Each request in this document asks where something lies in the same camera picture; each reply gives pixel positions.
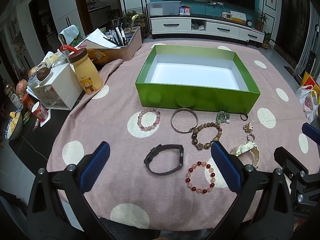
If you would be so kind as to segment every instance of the blue gripper pad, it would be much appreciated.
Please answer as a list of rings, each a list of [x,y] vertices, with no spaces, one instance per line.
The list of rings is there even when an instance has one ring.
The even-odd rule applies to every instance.
[[[308,123],[302,125],[302,132],[313,140],[317,145],[320,145],[320,131]]]
[[[92,189],[109,157],[110,145],[107,142],[103,142],[79,177],[79,188],[82,193]]]
[[[229,189],[237,194],[241,191],[241,176],[227,157],[227,152],[220,143],[211,145],[211,156],[225,179]]]

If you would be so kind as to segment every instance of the white plastic bag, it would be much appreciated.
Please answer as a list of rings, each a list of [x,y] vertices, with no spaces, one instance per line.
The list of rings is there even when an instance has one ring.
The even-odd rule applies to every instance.
[[[315,119],[318,109],[318,95],[312,88],[312,85],[308,85],[300,87],[296,92],[296,97],[298,98],[310,123]]]

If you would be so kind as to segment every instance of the green box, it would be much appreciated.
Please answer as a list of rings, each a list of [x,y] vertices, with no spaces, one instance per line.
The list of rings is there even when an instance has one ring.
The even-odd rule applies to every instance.
[[[259,88],[233,51],[156,45],[136,80],[141,104],[229,113],[249,113]]]

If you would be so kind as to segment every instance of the tv stand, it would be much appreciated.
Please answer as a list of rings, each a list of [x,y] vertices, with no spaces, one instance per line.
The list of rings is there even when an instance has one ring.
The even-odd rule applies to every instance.
[[[154,38],[158,34],[177,34],[188,35],[189,37],[203,35],[203,38],[209,36],[218,36],[224,38],[236,39],[244,42],[256,41],[263,43],[264,34],[248,27],[246,24],[223,19],[210,15],[168,15],[151,16],[151,29]],[[197,23],[203,25],[204,30],[193,30],[191,24]]]

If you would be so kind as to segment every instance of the yellow bottle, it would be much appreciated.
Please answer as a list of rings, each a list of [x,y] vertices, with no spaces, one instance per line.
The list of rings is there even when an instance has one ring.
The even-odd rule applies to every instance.
[[[71,54],[69,61],[75,68],[75,73],[80,84],[87,94],[92,94],[102,87],[102,79],[91,60],[86,48],[79,49]]]

